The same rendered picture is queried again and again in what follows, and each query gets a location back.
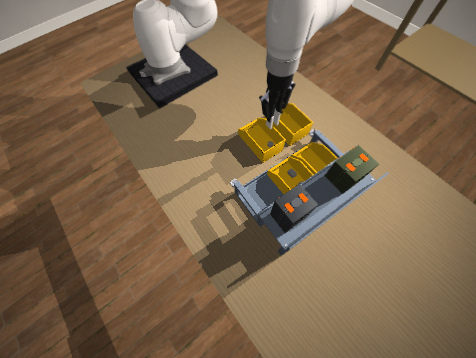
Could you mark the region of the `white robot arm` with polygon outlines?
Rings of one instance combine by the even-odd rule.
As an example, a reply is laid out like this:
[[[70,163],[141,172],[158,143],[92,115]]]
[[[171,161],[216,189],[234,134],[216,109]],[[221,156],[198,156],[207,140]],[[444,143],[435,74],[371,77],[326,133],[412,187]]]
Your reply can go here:
[[[338,19],[354,0],[269,0],[266,15],[266,69],[286,77],[298,69],[302,49],[320,29]],[[207,33],[217,19],[214,0],[142,0],[133,24],[147,60],[139,71],[155,85],[190,73],[179,55],[182,47]],[[147,67],[148,65],[148,67]],[[147,68],[146,68],[147,67]]]

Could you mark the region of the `grey metal shelf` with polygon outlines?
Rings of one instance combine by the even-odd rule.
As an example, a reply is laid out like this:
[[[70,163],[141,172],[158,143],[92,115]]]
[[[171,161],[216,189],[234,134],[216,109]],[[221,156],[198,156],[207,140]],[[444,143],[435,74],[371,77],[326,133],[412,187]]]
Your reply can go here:
[[[344,155],[319,130],[313,129],[310,131],[309,135],[312,137],[310,143],[317,143],[319,140],[337,157],[337,159],[338,157],[341,157],[341,155]],[[289,156],[291,157],[291,155]],[[260,227],[265,224],[282,246],[278,250],[281,256],[296,246],[311,233],[313,233],[316,229],[326,223],[329,219],[339,213],[342,209],[348,206],[351,202],[357,199],[360,195],[362,195],[388,174],[385,173],[378,180],[368,174],[360,182],[342,194],[325,177],[325,174],[336,160],[300,184],[316,201],[318,206],[307,218],[305,218],[286,233],[284,233],[284,231],[270,215],[274,201],[284,194],[267,175],[267,171],[269,169],[282,161],[272,166],[243,186],[239,181],[236,181],[236,179],[233,179],[230,182],[231,186],[235,189],[235,194],[238,194],[238,198],[252,215],[257,224]]]

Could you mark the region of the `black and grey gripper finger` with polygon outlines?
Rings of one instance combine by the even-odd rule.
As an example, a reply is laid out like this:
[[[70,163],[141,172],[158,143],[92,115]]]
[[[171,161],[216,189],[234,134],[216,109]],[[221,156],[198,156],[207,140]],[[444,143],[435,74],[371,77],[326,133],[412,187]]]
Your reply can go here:
[[[280,92],[279,91],[276,92],[275,99],[272,99],[271,97],[269,97],[268,93],[269,93],[269,90],[264,96],[260,96],[259,99],[261,100],[262,113],[267,118],[266,125],[268,126],[269,129],[272,129],[274,111],[276,107],[276,102],[278,102],[278,99],[280,96]]]
[[[283,113],[282,109],[286,108],[287,103],[288,103],[289,98],[290,98],[290,95],[291,95],[292,90],[294,89],[295,85],[296,84],[294,82],[292,82],[292,85],[289,88],[287,88],[285,90],[282,90],[282,95],[281,95],[281,97],[279,97],[278,102],[276,102],[276,107],[275,107],[275,111],[274,111],[274,120],[273,120],[273,122],[276,125],[279,124],[280,114]]]

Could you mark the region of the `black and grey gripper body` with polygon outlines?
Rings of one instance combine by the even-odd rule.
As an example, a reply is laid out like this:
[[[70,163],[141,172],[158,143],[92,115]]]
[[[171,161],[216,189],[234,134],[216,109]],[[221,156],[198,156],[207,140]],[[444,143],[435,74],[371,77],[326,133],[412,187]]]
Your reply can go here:
[[[294,75],[294,74],[293,74]],[[282,95],[282,90],[289,88],[292,84],[293,75],[288,77],[278,77],[272,75],[270,72],[267,71],[267,90],[269,90],[268,96],[272,99],[275,99],[276,92],[280,92],[280,96]],[[277,90],[279,89],[279,90]]]

